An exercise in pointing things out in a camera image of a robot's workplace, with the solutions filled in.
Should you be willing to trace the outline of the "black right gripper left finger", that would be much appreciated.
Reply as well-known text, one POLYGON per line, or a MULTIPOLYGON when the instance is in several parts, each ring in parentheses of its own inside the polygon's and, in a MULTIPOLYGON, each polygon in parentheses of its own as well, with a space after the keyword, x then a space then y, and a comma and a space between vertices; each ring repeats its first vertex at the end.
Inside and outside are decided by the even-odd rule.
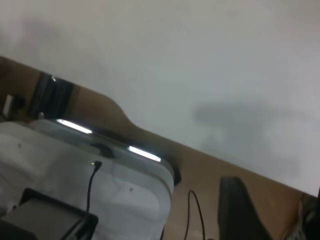
POLYGON ((237 176, 223 176, 219 184, 218 229, 221 240, 270 240, 246 186, 237 176))

